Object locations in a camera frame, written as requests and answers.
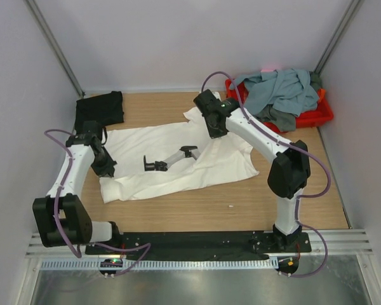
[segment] gray wall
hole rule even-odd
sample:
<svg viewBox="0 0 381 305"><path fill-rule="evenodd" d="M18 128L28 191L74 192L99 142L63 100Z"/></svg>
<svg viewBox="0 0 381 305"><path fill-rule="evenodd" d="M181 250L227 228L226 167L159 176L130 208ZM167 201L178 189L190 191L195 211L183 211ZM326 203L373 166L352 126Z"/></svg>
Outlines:
<svg viewBox="0 0 381 305"><path fill-rule="evenodd" d="M314 69L349 0L37 2L85 90L135 92L200 88L217 70Z"/></svg>
<svg viewBox="0 0 381 305"><path fill-rule="evenodd" d="M72 129L75 99L23 1L0 1L0 304L18 292L35 231L32 202L46 194L63 159L43 132Z"/></svg>
<svg viewBox="0 0 381 305"><path fill-rule="evenodd" d="M381 264L381 0L364 2L323 79L335 112L322 128L331 165Z"/></svg>

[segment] gray cloth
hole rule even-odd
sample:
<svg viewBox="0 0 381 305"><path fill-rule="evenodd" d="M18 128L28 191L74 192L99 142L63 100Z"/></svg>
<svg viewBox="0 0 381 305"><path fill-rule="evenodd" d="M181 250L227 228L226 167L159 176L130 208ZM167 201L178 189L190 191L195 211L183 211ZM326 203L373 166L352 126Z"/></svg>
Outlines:
<svg viewBox="0 0 381 305"><path fill-rule="evenodd" d="M271 105L266 105L256 117L261 122L275 124L280 132L292 132L297 129L297 119L293 114L276 110Z"/></svg>
<svg viewBox="0 0 381 305"><path fill-rule="evenodd" d="M273 109L299 116L318 107L319 96L311 87L309 71L302 69L276 70L242 74L235 79L244 82L248 97L244 106L252 115L260 113L266 105Z"/></svg>

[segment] wooden table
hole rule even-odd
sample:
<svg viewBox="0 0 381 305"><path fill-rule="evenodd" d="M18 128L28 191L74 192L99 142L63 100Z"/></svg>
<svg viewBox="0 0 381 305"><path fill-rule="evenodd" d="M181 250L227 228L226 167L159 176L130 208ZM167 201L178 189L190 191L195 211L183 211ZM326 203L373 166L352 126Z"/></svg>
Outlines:
<svg viewBox="0 0 381 305"><path fill-rule="evenodd" d="M124 95L125 123L108 130L156 126L186 121L183 112L194 107L196 92L136 93ZM286 134L302 139L309 151L328 164L316 128L304 128ZM267 185L270 164L253 150L251 159L260 171L248 180L184 191L148 200L114 201L104 204L100 184L92 170L83 187L82 202L92 220L114 221L120 231L237 231L272 229L276 219L276 200ZM312 175L306 194L322 191L326 176L311 161ZM347 229L344 211L333 181L321 198L303 199L301 221L318 229Z"/></svg>

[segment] teal cloth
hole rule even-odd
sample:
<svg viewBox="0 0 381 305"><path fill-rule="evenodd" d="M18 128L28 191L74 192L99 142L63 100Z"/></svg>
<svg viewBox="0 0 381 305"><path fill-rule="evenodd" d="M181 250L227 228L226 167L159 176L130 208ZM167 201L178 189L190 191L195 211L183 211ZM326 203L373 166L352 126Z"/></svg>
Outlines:
<svg viewBox="0 0 381 305"><path fill-rule="evenodd" d="M244 82L248 97L244 106L252 115L259 114L266 105L278 111L299 116L318 107L318 93L311 86L309 71L302 69L276 70L242 74L235 79Z"/></svg>

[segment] white towel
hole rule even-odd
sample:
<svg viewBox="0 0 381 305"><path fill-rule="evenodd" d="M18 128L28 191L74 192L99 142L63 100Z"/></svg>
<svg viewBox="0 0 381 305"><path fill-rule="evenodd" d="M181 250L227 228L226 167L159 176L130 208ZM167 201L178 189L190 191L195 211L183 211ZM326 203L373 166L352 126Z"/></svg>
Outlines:
<svg viewBox="0 0 381 305"><path fill-rule="evenodd" d="M105 203L153 198L258 175L251 163L249 143L233 133L210 139L196 107L184 116L189 122L107 133L105 147L117 165L114 178L100 178ZM183 159L167 172L144 171L144 155L148 163L163 161L182 146L197 146L200 157Z"/></svg>

